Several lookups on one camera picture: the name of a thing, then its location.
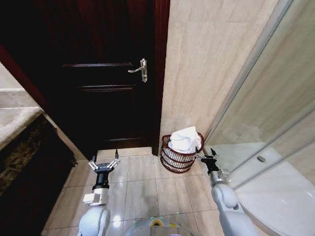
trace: white towel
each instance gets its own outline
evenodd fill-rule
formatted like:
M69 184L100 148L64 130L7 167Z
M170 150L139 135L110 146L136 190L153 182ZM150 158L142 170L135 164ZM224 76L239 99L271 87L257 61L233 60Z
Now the white towel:
M180 153L194 153L196 147L201 149L201 138L196 132L196 127L192 126L172 133L168 146Z

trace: door frame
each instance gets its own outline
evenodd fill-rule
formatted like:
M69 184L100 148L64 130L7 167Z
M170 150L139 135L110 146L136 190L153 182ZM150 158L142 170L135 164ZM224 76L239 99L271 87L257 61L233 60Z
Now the door frame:
M154 0L154 107L153 107L153 143L152 154L158 155L160 124L162 114L162 99L163 86L165 75L165 60L166 60L166 45L168 33L168 20L170 11L170 0ZM59 119L54 113L51 104L47 101L45 96L38 90L38 88L31 82L28 76L24 74L20 66L15 62L11 55L0 44L0 61L6 69L13 75L13 77L23 86L23 88L31 95L31 97L40 105L40 107L59 125ZM68 135L66 129L62 126L60 128ZM76 141L74 143L87 159L91 159L95 155L95 151L84 150L83 144Z

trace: beige tile floor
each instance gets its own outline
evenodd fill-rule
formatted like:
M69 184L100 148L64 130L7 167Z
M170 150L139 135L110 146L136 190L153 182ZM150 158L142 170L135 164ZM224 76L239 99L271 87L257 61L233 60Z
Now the beige tile floor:
M167 171L152 155L120 157L109 175L111 223L107 236L122 236L141 218L163 216L204 236L223 236L219 212L211 197L210 183L196 161L184 174ZM108 162L112 158L98 159ZM73 168L43 229L44 236L76 236L81 216L89 208L82 203L92 192L96 174L87 161Z

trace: countertop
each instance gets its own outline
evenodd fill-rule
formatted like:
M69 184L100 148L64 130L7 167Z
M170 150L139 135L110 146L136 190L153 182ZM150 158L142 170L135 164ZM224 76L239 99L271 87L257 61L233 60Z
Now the countertop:
M0 150L42 113L39 107L0 108Z

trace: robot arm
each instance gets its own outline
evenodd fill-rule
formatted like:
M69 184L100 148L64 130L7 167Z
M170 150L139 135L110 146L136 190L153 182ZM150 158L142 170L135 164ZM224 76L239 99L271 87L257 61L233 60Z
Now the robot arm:
M217 154L214 150L212 150L212 155L199 154L197 158L207 165L212 185L212 197L218 205L220 223L225 236L258 236L254 224L244 213L237 194L226 184L225 173L216 166Z
M97 173L93 193L84 195L83 202L92 206L81 218L77 236L105 236L110 222L108 203L108 175L120 163L118 151L111 163L96 164L96 156L89 165Z
M244 213L237 195L226 184L216 184L212 197L220 212L220 223L225 236L258 236L254 224Z

